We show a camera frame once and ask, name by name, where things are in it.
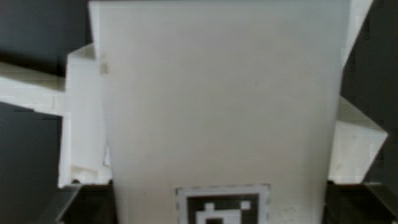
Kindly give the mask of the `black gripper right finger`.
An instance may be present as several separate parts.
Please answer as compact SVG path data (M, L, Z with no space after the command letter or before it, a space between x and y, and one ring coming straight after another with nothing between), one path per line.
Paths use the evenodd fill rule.
M396 215L362 184L327 182L322 224L393 224Z

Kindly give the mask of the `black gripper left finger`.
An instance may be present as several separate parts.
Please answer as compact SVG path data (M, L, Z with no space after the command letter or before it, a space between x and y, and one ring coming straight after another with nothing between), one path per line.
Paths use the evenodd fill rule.
M36 224L117 224L114 185L66 185L59 189Z

